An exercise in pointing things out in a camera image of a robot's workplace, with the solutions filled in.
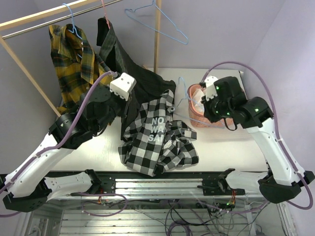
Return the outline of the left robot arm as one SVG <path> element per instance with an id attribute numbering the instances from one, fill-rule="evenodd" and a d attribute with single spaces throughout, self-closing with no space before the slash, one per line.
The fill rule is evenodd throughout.
<path id="1" fill-rule="evenodd" d="M 80 95 L 72 113 L 60 116 L 39 147 L 12 173 L 1 177 L 7 210 L 31 212 L 47 201 L 72 193 L 95 195 L 102 181 L 92 169 L 76 175 L 47 177 L 58 162 L 81 144 L 101 134 L 126 110 L 134 84 L 116 80 L 108 86 L 92 86 Z"/>

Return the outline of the blue wire hanger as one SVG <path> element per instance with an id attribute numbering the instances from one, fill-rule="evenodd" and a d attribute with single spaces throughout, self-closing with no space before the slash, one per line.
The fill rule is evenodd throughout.
<path id="1" fill-rule="evenodd" d="M 139 10 L 142 10 L 142 9 L 145 9 L 145 8 L 148 8 L 148 7 L 153 7 L 155 9 L 155 26 L 152 27 L 152 26 L 149 26 L 148 24 L 138 20 L 136 18 L 136 13 L 139 11 Z M 183 31 L 181 31 L 178 26 L 171 20 L 171 18 L 161 9 L 161 6 L 158 5 L 158 1 L 157 0 L 152 0 L 150 4 L 147 4 L 147 5 L 143 5 L 141 7 L 138 7 L 138 8 L 126 8 L 124 10 L 124 13 L 127 17 L 129 17 L 130 19 L 134 20 L 135 22 L 153 30 L 155 33 L 157 33 L 158 35 L 163 35 L 171 40 L 174 40 L 180 44 L 183 44 L 183 45 L 188 45 L 189 44 L 189 38 L 187 37 L 186 34 L 184 34 Z M 166 34 L 164 33 L 163 31 L 161 31 L 161 18 L 164 17 L 166 18 L 166 20 L 173 26 L 173 28 L 175 29 L 175 31 L 177 33 L 179 33 L 183 38 L 184 40 L 180 40 L 178 38 L 175 38 L 169 34 Z"/>

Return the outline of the wooden clothes rack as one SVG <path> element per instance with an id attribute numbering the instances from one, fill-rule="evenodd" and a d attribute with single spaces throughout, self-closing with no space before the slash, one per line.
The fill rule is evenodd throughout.
<path id="1" fill-rule="evenodd" d="M 0 3 L 0 20 L 7 22 L 34 13 L 71 3 L 69 0 L 3 0 Z M 72 10 L 72 13 L 101 4 L 101 1 Z M 150 4 L 148 0 L 124 0 L 106 6 L 107 16 L 115 32 L 131 58 L 146 67 L 153 66 L 154 32 L 127 17 L 126 8 L 138 8 Z M 39 20 L 44 23 L 65 15 L 69 11 Z M 103 9 L 76 16 L 75 24 L 87 35 L 88 41 L 96 48 L 97 20 L 104 16 Z M 139 10 L 136 18 L 146 24 L 153 24 L 155 13 L 151 8 Z M 3 116 L 17 116 L 33 119 L 35 116 L 53 118 L 55 113 L 47 103 L 58 105 L 60 89 L 50 58 L 48 27 L 34 30 L 6 40 L 25 68 L 34 77 L 44 94 L 41 95 L 26 77 L 6 49 L 0 50 L 0 113 Z"/>

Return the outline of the aluminium rail base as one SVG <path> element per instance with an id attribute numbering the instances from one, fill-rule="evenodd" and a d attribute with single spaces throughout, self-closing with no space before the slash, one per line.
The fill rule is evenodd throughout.
<path id="1" fill-rule="evenodd" d="M 175 172 L 161 178 L 148 178 L 132 172 L 54 172 L 31 174 L 18 181 L 22 196 L 44 196 L 52 199 L 205 199 L 228 197 L 231 190 L 221 190 L 219 174 L 211 172 Z"/>

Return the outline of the yellow plaid shirt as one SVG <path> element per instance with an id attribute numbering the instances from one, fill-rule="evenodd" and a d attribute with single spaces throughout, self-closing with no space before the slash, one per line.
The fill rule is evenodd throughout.
<path id="1" fill-rule="evenodd" d="M 63 104 L 60 114 L 69 113 L 78 104 L 80 96 L 94 84 L 98 77 L 110 69 L 93 50 L 82 29 L 72 24 L 50 25 L 51 59 L 58 78 Z"/>

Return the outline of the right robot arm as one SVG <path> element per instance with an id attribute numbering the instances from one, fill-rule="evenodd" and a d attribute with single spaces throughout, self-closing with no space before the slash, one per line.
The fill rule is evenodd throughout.
<path id="1" fill-rule="evenodd" d="M 301 192 L 303 182 L 313 181 L 312 172 L 288 160 L 288 152 L 283 150 L 284 144 L 276 135 L 276 117 L 263 98 L 247 99 L 238 79 L 231 76 L 221 79 L 207 76 L 201 86 L 205 91 L 201 101 L 204 117 L 211 123 L 231 119 L 235 128 L 240 125 L 259 146 L 268 165 L 268 171 L 261 173 L 227 169 L 219 175 L 220 193 L 226 195 L 232 190 L 244 189 L 258 192 L 269 202 L 278 204 L 294 199 Z"/>

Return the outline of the black white checkered shirt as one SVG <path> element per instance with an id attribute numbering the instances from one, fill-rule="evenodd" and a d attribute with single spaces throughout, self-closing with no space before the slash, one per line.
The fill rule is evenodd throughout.
<path id="1" fill-rule="evenodd" d="M 126 167 L 154 177 L 199 162 L 192 143 L 197 133 L 182 120 L 174 120 L 174 111 L 174 93 L 169 89 L 158 99 L 141 105 L 118 147 Z"/>

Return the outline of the dark green striped shirt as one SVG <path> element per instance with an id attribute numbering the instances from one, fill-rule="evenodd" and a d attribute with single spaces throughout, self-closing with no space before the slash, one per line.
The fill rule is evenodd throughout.
<path id="1" fill-rule="evenodd" d="M 110 70 L 119 74 L 127 73 L 136 80 L 127 114 L 122 118 L 122 131 L 136 119 L 141 104 L 158 99 L 168 89 L 175 92 L 174 81 L 165 81 L 160 75 L 142 68 L 130 58 L 115 35 L 111 22 L 105 18 L 97 21 L 96 45 L 100 47 L 99 56 Z"/>

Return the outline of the blue hanger yellow shirt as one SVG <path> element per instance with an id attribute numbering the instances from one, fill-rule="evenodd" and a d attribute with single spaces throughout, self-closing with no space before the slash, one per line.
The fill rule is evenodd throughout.
<path id="1" fill-rule="evenodd" d="M 61 44 L 64 46 L 64 49 L 59 46 L 58 53 L 62 54 L 63 59 L 69 59 L 69 62 L 80 64 L 83 62 L 83 46 L 81 45 L 83 38 L 74 24 L 71 8 L 66 3 L 63 3 L 62 6 L 68 8 L 71 16 L 71 24 L 67 24 L 61 28 Z"/>

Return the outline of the pink hanger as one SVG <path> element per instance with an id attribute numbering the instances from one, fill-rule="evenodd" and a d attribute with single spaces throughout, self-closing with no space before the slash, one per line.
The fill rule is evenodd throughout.
<path id="1" fill-rule="evenodd" d="M 104 18 L 106 20 L 106 24 L 108 26 L 108 29 L 110 29 L 110 23 L 109 23 L 109 20 L 108 20 L 108 17 L 107 17 L 107 12 L 106 12 L 106 7 L 105 7 L 105 4 L 104 4 L 104 0 L 101 0 L 101 3 L 102 3 L 102 8 L 104 10 Z"/>

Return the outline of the metal hanging rod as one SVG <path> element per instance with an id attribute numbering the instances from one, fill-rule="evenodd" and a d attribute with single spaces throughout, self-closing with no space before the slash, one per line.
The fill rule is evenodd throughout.
<path id="1" fill-rule="evenodd" d="M 97 9 L 102 8 L 103 6 L 110 6 L 110 5 L 119 3 L 121 1 L 120 0 L 112 0 L 110 2 L 106 2 L 104 5 L 99 4 L 99 5 L 84 9 L 84 10 L 80 10 L 80 11 L 75 12 L 75 13 L 70 12 L 70 10 L 74 10 L 76 8 L 83 7 L 85 5 L 92 4 L 93 2 L 96 2 L 96 0 L 77 0 L 77 1 L 74 1 L 71 3 L 67 3 L 66 5 L 61 5 L 61 6 L 54 7 L 54 8 L 48 9 L 48 10 L 44 10 L 44 11 L 41 11 L 38 13 L 34 13 L 34 14 L 31 14 L 31 15 L 28 15 L 25 17 L 21 17 L 21 18 L 15 19 L 15 20 L 1 23 L 0 24 L 0 30 L 8 30 L 8 29 L 15 28 L 17 26 L 22 26 L 22 25 L 25 25 L 25 24 L 28 24 L 31 22 L 42 20 L 44 18 L 54 16 L 54 15 L 60 14 L 62 12 L 69 11 L 69 13 L 70 13 L 68 15 L 47 21 L 45 23 L 41 23 L 41 24 L 29 27 L 29 28 L 25 28 L 25 29 L 7 34 L 5 36 L 2 36 L 1 40 L 5 41 L 7 39 L 10 39 L 10 38 L 13 38 L 13 37 L 16 37 L 16 36 L 19 36 L 19 35 L 22 35 L 22 34 L 25 34 L 28 32 L 32 32 L 34 30 L 41 29 L 41 28 L 49 26 L 49 25 L 71 19 L 72 17 L 80 16 L 80 15 L 95 11 Z"/>

